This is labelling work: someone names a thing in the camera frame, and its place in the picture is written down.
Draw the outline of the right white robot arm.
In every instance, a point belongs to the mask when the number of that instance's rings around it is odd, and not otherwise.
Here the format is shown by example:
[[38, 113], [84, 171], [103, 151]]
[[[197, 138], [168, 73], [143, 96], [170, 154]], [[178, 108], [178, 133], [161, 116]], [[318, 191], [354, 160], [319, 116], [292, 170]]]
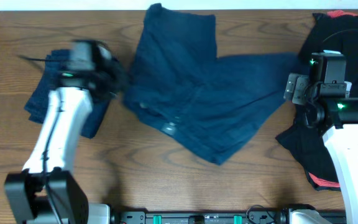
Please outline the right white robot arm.
[[335, 167], [346, 222], [358, 223], [358, 98], [349, 96], [346, 58], [325, 50], [313, 53], [309, 65], [309, 75], [289, 75], [284, 99], [302, 106], [304, 125], [318, 129]]

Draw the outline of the dark blue shorts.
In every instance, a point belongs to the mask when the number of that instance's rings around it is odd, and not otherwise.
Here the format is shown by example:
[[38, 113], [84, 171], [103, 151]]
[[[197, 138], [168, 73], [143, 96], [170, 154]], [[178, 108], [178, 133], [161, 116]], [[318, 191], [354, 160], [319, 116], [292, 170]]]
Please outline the dark blue shorts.
[[138, 119], [220, 165], [284, 102], [294, 53], [218, 57], [216, 18], [151, 5], [124, 104]]

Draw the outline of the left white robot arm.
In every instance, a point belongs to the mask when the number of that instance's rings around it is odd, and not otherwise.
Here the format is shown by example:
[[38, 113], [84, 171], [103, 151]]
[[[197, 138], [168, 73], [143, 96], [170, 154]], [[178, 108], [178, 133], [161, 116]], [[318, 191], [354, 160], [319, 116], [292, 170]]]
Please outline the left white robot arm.
[[73, 177], [81, 130], [94, 104], [127, 85], [108, 46], [73, 40], [69, 58], [52, 79], [48, 109], [32, 154], [9, 173], [4, 191], [16, 223], [114, 223], [109, 205], [90, 203]]

